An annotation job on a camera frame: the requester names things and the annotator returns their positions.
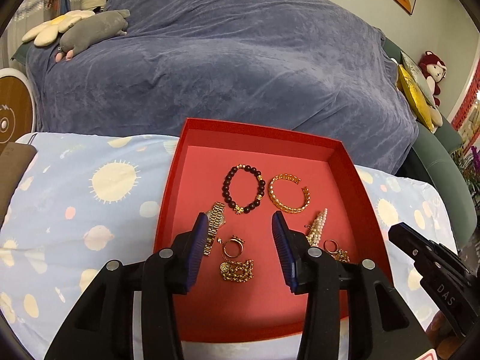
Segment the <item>red box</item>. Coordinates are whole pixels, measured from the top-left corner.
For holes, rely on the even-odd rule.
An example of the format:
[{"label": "red box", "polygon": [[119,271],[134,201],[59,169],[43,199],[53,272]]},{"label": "red box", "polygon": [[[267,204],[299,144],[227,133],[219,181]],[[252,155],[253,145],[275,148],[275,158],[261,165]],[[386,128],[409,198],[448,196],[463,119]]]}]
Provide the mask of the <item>red box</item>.
[{"label": "red box", "polygon": [[[303,205],[302,187],[310,190],[310,205],[299,214],[285,214],[292,230],[306,233],[316,215],[328,208],[320,241],[334,239],[347,250],[350,261],[369,258],[392,281],[383,237],[368,195],[340,141],[277,128],[216,120],[187,119],[173,157],[155,237],[155,251],[171,245],[179,233],[191,230],[198,212],[223,202],[225,175],[237,164],[262,172],[267,185],[280,173],[296,175],[299,185],[279,180],[275,194],[287,206]],[[257,180],[237,172],[230,193],[239,205],[251,203]],[[301,333],[306,295],[293,295],[280,268],[272,236],[272,214],[277,208],[268,198],[248,214],[237,215],[228,206],[226,224],[217,236],[236,235],[245,240],[236,259],[252,259],[253,279],[225,281],[220,275],[221,245],[203,257],[196,285],[187,296],[174,297],[182,340],[194,342],[246,342]],[[342,317],[348,315],[347,297],[341,296]]]}]

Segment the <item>gray plush pig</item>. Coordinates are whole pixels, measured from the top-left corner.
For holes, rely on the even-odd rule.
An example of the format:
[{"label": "gray plush pig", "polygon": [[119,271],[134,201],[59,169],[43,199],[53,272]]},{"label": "gray plush pig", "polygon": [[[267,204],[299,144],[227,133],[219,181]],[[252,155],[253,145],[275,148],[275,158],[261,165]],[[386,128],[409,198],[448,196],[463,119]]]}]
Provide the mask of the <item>gray plush pig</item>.
[{"label": "gray plush pig", "polygon": [[105,11],[79,21],[60,38],[55,62],[60,62],[64,56],[66,61],[70,61],[92,44],[116,35],[126,35],[128,23],[125,18],[128,16],[130,11],[122,9]]}]

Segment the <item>polka dot fabric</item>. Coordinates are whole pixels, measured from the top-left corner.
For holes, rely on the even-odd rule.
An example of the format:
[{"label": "polka dot fabric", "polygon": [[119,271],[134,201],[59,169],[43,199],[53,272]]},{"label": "polka dot fabric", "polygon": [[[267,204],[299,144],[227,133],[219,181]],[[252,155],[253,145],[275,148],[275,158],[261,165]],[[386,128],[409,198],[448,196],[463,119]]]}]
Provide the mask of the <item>polka dot fabric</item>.
[{"label": "polka dot fabric", "polygon": [[[38,155],[0,231],[0,309],[35,360],[44,358],[78,297],[108,260],[129,264],[151,254],[177,141],[157,135],[35,136]],[[387,231],[406,222],[454,250],[445,207],[427,184],[360,166],[357,170],[385,239],[395,286],[426,327],[437,309],[421,288],[412,260],[388,241]],[[134,348],[139,354],[138,297],[135,303]],[[342,320],[340,360],[347,359],[347,326],[348,320]],[[184,343],[184,352],[187,360],[294,360],[299,343],[299,335],[252,343]]]}]

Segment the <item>pink dot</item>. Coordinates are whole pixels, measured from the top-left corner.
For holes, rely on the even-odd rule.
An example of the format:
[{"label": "pink dot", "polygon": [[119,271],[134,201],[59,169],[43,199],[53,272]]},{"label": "pink dot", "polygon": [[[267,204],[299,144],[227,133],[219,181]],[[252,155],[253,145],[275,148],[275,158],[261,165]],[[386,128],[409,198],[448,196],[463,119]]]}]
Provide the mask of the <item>pink dot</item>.
[{"label": "pink dot", "polygon": [[65,210],[65,219],[73,219],[75,216],[75,207],[69,207]]}]

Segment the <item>pink plush foot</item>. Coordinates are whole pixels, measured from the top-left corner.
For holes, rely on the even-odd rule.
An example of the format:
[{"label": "pink plush foot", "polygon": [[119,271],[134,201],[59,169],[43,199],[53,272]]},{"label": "pink plush foot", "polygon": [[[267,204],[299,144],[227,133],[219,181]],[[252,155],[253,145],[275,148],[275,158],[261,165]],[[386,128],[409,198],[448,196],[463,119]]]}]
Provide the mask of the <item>pink plush foot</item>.
[{"label": "pink plush foot", "polygon": [[57,53],[55,56],[55,62],[60,62],[63,59],[63,52]]},{"label": "pink plush foot", "polygon": [[70,61],[73,57],[74,57],[74,51],[73,51],[73,50],[70,50],[70,51],[67,53],[67,56],[65,57],[65,60],[66,60],[66,61]]}]

